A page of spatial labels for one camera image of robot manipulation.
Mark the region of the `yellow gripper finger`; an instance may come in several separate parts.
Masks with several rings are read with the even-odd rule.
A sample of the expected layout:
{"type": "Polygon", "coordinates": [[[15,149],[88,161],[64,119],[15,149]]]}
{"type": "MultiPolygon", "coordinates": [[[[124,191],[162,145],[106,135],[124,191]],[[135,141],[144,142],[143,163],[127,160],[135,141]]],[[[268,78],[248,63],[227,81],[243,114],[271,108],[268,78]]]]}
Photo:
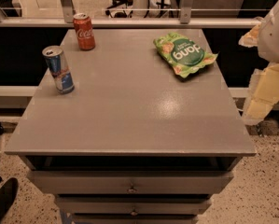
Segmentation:
{"type": "Polygon", "coordinates": [[[238,44],[243,47],[252,48],[258,45],[258,32],[260,25],[257,24],[245,35],[242,35],[238,44]]]}
{"type": "Polygon", "coordinates": [[[257,125],[279,102],[279,63],[269,63],[264,70],[255,69],[244,101],[245,125],[257,125]]]}

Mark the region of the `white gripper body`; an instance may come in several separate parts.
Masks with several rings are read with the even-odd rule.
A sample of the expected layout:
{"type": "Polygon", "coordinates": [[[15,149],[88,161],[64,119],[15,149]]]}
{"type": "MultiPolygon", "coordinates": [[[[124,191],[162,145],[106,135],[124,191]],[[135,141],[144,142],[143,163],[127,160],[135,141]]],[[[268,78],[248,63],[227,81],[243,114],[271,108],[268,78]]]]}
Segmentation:
{"type": "Polygon", "coordinates": [[[279,63],[279,0],[259,27],[258,55],[269,62],[279,63]]]}

